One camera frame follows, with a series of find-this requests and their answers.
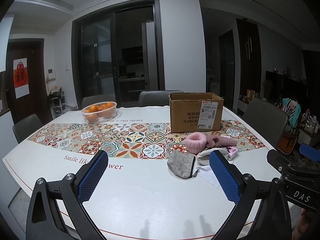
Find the red table edge line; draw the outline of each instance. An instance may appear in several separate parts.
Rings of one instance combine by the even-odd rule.
[[[31,190],[33,191],[20,177],[19,175],[13,170],[13,168],[10,166],[10,164],[8,163],[8,161],[5,159],[6,163],[9,165],[9,167],[11,168],[11,170],[17,175],[17,177]],[[70,217],[69,215],[63,213],[62,211],[60,211],[60,213],[64,214],[65,216],[67,217]],[[247,223],[244,225],[247,226],[249,224],[253,223],[253,221]],[[116,236],[122,236],[122,237],[127,237],[127,238],[132,238],[132,239],[137,239],[137,240],[159,240],[159,239],[147,239],[147,238],[138,238],[138,237],[133,237],[133,236],[125,236],[125,235],[120,235],[120,234],[117,234],[117,233],[112,233],[112,232],[109,232],[109,231],[106,231],[106,230],[103,230],[103,229],[100,229],[98,228],[100,231],[103,231],[103,232],[106,232],[108,234],[112,234],[112,235],[116,235]],[[176,240],[196,240],[196,239],[203,239],[203,238],[207,238],[207,237],[212,237],[212,236],[215,236],[215,235],[210,235],[210,236],[201,236],[201,237],[196,237],[196,238],[187,238],[187,239],[176,239]]]

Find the dark brown door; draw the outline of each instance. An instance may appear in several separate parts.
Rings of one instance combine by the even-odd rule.
[[[261,48],[258,26],[236,19],[240,44],[240,95],[247,89],[260,93],[261,87]]]
[[[232,110],[235,93],[235,44],[233,31],[219,36],[220,50],[220,96],[224,105]]]
[[[13,76],[13,61],[27,58],[29,94],[16,98]],[[52,120],[47,99],[43,68],[43,42],[9,42],[6,57],[7,101],[14,123],[37,114],[43,124]]]

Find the cardboard box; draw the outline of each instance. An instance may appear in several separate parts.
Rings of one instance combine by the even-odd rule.
[[[223,99],[221,97],[214,93],[171,93],[169,97],[171,132],[220,130],[223,110]],[[212,108],[211,106],[215,108],[214,112],[211,112],[213,114],[205,115],[208,113],[206,112],[208,108]],[[207,123],[205,129],[198,126],[203,127],[203,122]]]

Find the human hand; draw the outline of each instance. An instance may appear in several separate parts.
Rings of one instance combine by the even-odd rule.
[[[306,217],[306,214],[307,214],[307,210],[302,209],[301,217],[296,225],[296,228],[292,233],[292,240],[298,240],[300,236],[307,230],[309,226],[309,222]]]

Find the white plastic basket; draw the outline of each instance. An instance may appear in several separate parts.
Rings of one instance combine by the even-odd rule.
[[[96,105],[97,107],[99,107],[99,106],[102,106],[106,103],[113,103],[113,107],[111,107],[109,109],[102,110],[102,111],[94,112],[94,113],[85,113],[84,112],[85,110],[89,109],[90,106]],[[84,120],[88,123],[100,123],[100,122],[107,121],[111,118],[114,118],[116,116],[116,106],[117,106],[116,102],[101,102],[101,103],[97,103],[97,104],[92,104],[90,106],[85,107],[81,111]]]

